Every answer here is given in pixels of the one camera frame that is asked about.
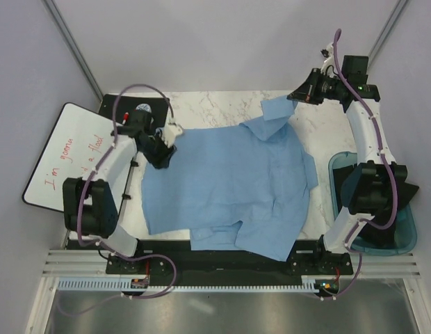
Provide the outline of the light blue long sleeve shirt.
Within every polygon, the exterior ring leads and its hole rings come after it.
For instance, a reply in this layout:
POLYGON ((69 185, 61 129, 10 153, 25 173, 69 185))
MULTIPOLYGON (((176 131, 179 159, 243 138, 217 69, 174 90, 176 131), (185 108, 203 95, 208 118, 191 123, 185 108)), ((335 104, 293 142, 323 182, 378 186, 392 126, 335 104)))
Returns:
POLYGON ((289 122, 295 107, 278 97, 239 125, 186 130, 168 168, 145 169, 148 233, 188 230, 194 251, 242 250, 286 261, 318 184, 314 159, 289 122))

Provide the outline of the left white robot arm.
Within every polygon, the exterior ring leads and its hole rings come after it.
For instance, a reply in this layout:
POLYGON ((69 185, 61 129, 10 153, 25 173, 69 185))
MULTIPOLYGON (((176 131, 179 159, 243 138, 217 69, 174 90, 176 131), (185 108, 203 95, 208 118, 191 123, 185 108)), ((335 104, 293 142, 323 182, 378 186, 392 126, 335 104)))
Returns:
POLYGON ((155 125, 151 113, 127 116, 122 125, 114 124, 111 144, 84 177, 69 177, 63 182, 65 227, 75 231, 81 246, 102 246, 122 256, 129 273, 145 268, 145 256, 136 251, 138 240, 120 224, 128 174, 142 154, 156 169, 167 168, 176 151, 175 140, 184 130, 173 116, 155 125))

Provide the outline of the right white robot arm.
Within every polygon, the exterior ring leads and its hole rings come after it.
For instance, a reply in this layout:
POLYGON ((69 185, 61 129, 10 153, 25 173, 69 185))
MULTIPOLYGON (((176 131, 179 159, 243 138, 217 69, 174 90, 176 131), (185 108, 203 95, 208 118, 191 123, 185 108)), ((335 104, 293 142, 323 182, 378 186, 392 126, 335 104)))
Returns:
POLYGON ((380 94, 377 86, 367 83, 367 65, 365 56, 345 56, 342 63, 330 56, 288 95, 305 104, 339 102, 357 149, 357 165, 341 187, 341 211, 322 237, 325 250, 311 256, 313 269, 321 274, 336 266, 333 253, 350 251, 367 225, 378 232, 391 229, 398 212, 398 184, 407 177, 406 167, 397 164, 385 139, 380 94))

